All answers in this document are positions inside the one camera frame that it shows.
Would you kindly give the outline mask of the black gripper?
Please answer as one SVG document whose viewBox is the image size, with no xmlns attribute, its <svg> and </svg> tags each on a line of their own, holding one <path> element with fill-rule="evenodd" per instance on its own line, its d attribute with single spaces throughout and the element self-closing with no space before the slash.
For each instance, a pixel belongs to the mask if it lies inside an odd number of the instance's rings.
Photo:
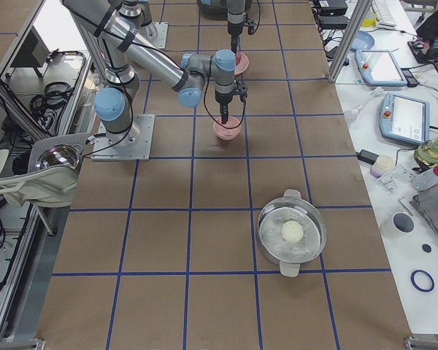
<svg viewBox="0 0 438 350">
<path fill-rule="evenodd" d="M 234 96 L 239 96 L 242 103 L 247 99 L 247 85 L 239 81 L 233 81 L 229 85 L 220 85 L 215 83 L 215 100 L 220 105 L 220 122 L 227 123 L 229 118 L 228 105 L 232 102 Z"/>
<path fill-rule="evenodd" d="M 239 46 L 239 37 L 243 28 L 247 28 L 247 33 L 253 35 L 258 23 L 248 16 L 246 12 L 240 14 L 227 13 L 228 33 L 231 35 L 231 51 L 237 52 Z"/>
</svg>

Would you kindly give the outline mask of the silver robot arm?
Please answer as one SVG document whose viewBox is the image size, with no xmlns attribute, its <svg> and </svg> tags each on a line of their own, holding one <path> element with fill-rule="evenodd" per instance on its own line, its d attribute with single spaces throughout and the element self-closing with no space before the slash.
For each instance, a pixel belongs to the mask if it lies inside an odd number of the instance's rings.
<svg viewBox="0 0 438 350">
<path fill-rule="evenodd" d="M 121 55 L 148 70 L 177 93 L 180 104 L 194 108 L 205 104 L 210 81 L 215 83 L 219 118 L 213 118 L 218 138 L 232 140 L 242 129 L 242 118 L 229 115 L 228 105 L 239 96 L 246 110 L 246 88 L 235 79 L 236 55 L 229 49 L 213 55 L 186 53 L 181 63 L 149 43 L 134 23 L 125 19 L 108 1 L 62 1 L 65 8 L 94 38 L 111 44 Z"/>
<path fill-rule="evenodd" d="M 258 20 L 249 17 L 247 11 L 251 1 L 245 0 L 201 0 L 196 2 L 201 13 L 206 15 L 226 14 L 227 30 L 230 35 L 231 51 L 237 54 L 239 39 L 243 29 L 252 36 L 258 30 L 261 21 L 261 8 L 258 8 Z"/>
</svg>

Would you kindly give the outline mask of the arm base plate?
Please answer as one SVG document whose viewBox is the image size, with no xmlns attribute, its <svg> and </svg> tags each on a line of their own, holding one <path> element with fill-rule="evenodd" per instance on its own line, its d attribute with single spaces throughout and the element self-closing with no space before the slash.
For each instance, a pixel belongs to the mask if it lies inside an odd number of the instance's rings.
<svg viewBox="0 0 438 350">
<path fill-rule="evenodd" d="M 154 114 L 136 114 L 130 131 L 118 135 L 107 133 L 102 122 L 90 154 L 93 161 L 131 161 L 150 159 L 150 151 L 155 125 Z"/>
<path fill-rule="evenodd" d="M 167 22 L 152 22 L 146 27 L 147 39 L 158 49 L 166 48 L 169 24 Z"/>
</svg>

